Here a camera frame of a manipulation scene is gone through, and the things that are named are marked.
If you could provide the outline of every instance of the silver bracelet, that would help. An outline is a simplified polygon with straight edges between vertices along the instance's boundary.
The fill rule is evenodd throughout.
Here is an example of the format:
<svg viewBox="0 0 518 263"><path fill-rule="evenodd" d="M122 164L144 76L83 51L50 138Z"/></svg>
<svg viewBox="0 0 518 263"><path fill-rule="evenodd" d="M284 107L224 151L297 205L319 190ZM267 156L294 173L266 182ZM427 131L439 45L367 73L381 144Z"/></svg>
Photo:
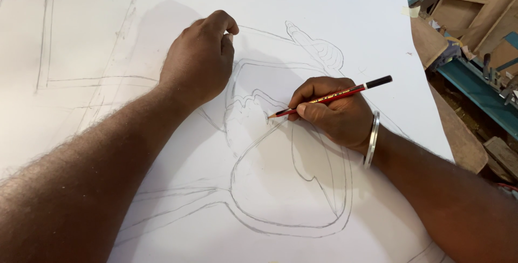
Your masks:
<svg viewBox="0 0 518 263"><path fill-rule="evenodd" d="M376 140L378 139L378 130L380 128L380 112L374 111L374 122L372 123L372 131L370 132L369 150L365 156L363 168L370 168L372 156L374 156L374 148L376 148Z"/></svg>

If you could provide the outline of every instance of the forearm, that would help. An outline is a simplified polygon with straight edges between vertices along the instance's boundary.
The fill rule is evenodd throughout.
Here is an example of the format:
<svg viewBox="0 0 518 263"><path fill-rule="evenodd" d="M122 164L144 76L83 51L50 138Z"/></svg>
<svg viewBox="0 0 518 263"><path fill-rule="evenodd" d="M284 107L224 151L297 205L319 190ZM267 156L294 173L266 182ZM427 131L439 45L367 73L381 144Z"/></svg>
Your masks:
<svg viewBox="0 0 518 263"><path fill-rule="evenodd" d="M106 260L131 200L193 108L155 88L0 187L0 261Z"/></svg>
<svg viewBox="0 0 518 263"><path fill-rule="evenodd" d="M517 259L518 206L498 189L384 127L373 163L457 263Z"/></svg>

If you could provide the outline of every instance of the large paper sheet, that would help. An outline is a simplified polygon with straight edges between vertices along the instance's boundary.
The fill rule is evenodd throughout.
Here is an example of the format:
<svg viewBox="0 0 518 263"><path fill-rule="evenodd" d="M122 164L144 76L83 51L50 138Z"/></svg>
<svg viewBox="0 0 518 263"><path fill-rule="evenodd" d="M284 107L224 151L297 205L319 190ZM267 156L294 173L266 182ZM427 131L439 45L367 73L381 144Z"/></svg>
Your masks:
<svg viewBox="0 0 518 263"><path fill-rule="evenodd" d="M157 84L171 42L224 9L234 73L174 133L110 262L440 262L405 198L284 109L312 76L357 84L381 122L452 159L406 0L0 0L2 176Z"/></svg>

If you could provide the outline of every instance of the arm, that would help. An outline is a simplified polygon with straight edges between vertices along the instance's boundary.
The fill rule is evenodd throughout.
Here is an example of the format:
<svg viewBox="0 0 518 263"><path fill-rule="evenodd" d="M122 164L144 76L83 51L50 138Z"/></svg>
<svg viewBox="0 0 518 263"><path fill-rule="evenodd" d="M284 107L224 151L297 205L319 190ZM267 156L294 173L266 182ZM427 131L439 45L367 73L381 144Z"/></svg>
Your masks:
<svg viewBox="0 0 518 263"><path fill-rule="evenodd" d="M217 11L172 44L160 82L0 186L1 262L102 262L175 129L226 86L236 22Z"/></svg>
<svg viewBox="0 0 518 263"><path fill-rule="evenodd" d="M289 108L337 144L367 154L373 115L361 94L301 103L354 86L346 78L307 80ZM517 262L518 203L481 178L380 126L373 163L415 209L424 227L457 263Z"/></svg>

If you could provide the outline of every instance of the pencil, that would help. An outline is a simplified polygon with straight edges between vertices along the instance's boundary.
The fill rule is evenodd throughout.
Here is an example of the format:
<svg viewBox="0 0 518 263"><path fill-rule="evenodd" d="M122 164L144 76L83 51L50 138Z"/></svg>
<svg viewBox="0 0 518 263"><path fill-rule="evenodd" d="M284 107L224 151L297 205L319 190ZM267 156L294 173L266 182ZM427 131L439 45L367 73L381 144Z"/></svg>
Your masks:
<svg viewBox="0 0 518 263"><path fill-rule="evenodd" d="M374 88L376 86L380 86L380 85L383 85L383 84L386 84L386 83L390 83L390 82L392 82L392 76L391 75L385 76L383 78L376 79L374 81L370 81L370 82L366 82L366 83L363 83L363 84L360 84L360 85L356 85L356 86L351 87L349 89L342 90L342 91L339 91L339 92L336 92L336 93L333 93L333 94L330 94L330 95L327 95L327 96L324 96L324 97L320 97L318 99L309 101L309 103L326 103L326 102L331 102L333 100L337 100L337 99L340 99L340 98L343 98L343 97L346 97L346 96L350 96L350 95L353 95L353 94L358 93L360 91L367 90L367 89L370 89L370 88ZM286 114L292 114L292 113L296 113L296 112L297 112L296 108L289 108L289 109L281 110L281 111L279 111L277 113L274 113L274 114L268 116L268 118L279 117L279 116L283 116L283 115L286 115Z"/></svg>

